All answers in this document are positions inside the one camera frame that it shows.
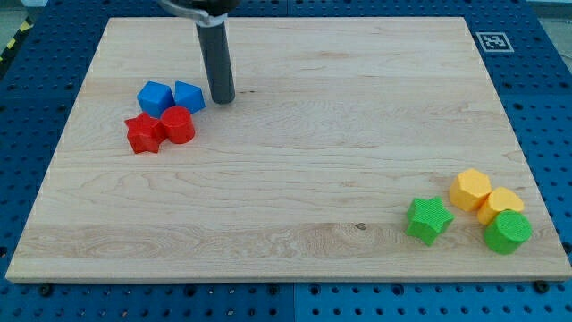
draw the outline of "yellow and black tape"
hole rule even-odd
[[[8,72],[8,68],[12,64],[16,54],[18,54],[24,39],[26,39],[26,37],[29,35],[32,27],[34,27],[34,24],[32,23],[31,19],[26,18],[26,21],[23,22],[22,25],[18,28],[14,37],[10,39],[10,41],[8,41],[6,44],[6,48],[0,55],[0,80]]]

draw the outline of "red cylinder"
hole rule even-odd
[[[172,143],[187,143],[195,136],[193,119],[189,110],[183,106],[167,108],[161,115],[161,123]]]

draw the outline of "red block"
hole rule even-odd
[[[183,106],[167,108],[161,115],[164,131],[172,143],[182,144],[195,137],[195,127],[190,112]]]
[[[125,120],[125,124],[129,128],[127,140],[133,152],[159,152],[159,145],[166,139],[161,121],[143,112],[136,118]]]

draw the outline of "toy block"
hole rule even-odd
[[[187,143],[195,136],[195,127],[190,111],[183,106],[167,108],[161,116],[161,123],[172,143]]]
[[[441,197],[435,197],[413,199],[408,218],[409,226],[405,234],[417,237],[427,246],[431,246],[437,236],[445,233],[455,216],[443,206]]]
[[[477,210],[491,190],[488,175],[471,168],[458,174],[450,186],[450,203],[465,211]]]
[[[164,84],[148,81],[138,93],[137,100],[143,112],[159,118],[163,111],[175,105],[171,88]]]
[[[512,254],[533,234],[526,217],[514,210],[500,212],[484,230],[484,242],[491,250],[503,255]]]
[[[483,225],[488,225],[503,210],[525,210],[525,203],[513,191],[499,187],[489,194],[484,204],[476,213],[476,217]]]
[[[159,120],[143,112],[136,118],[125,120],[125,125],[129,129],[127,140],[133,152],[159,152],[159,145],[166,139],[163,125]]]
[[[186,107],[192,114],[205,108],[203,91],[200,87],[184,83],[175,82],[175,104]]]

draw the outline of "green star block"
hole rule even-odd
[[[409,227],[405,234],[417,237],[427,246],[431,246],[437,236],[445,233],[455,216],[443,206],[441,197],[435,197],[413,199],[409,206],[408,218]]]

